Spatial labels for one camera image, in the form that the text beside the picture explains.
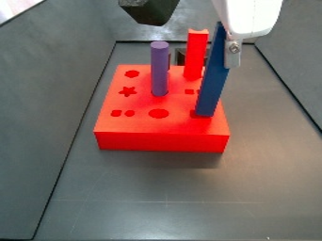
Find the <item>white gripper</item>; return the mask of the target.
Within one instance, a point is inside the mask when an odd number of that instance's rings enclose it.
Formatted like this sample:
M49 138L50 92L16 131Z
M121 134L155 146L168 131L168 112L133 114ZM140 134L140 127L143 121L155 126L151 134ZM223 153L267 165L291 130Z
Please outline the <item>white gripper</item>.
M225 29L224 66L240 66L243 39L264 36L272 29L283 0L211 0Z

